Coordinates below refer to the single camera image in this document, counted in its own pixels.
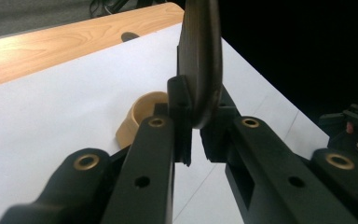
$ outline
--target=light wood tabletop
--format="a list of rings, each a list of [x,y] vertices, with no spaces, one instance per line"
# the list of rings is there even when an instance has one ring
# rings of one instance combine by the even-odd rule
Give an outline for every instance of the light wood tabletop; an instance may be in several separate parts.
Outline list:
[[[123,33],[142,36],[175,25],[183,15],[164,3],[0,38],[0,84],[120,44]]]

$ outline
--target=tan cup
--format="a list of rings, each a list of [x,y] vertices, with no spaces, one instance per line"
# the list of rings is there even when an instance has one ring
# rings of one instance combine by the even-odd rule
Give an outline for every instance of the tan cup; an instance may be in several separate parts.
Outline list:
[[[132,105],[127,117],[116,131],[116,140],[121,149],[132,144],[142,120],[153,116],[155,104],[168,103],[164,91],[152,91],[138,98]]]

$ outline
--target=white table surface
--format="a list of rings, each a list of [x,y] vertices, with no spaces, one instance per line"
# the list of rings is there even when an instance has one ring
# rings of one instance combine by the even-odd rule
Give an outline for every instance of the white table surface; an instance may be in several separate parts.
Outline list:
[[[71,153],[113,154],[132,103],[166,91],[176,75],[181,24],[0,85],[0,216],[31,203]],[[310,158],[328,136],[223,40],[224,85],[244,116],[263,119],[295,153]],[[199,130],[192,164],[176,164],[173,223],[243,223],[224,173],[206,160]]]

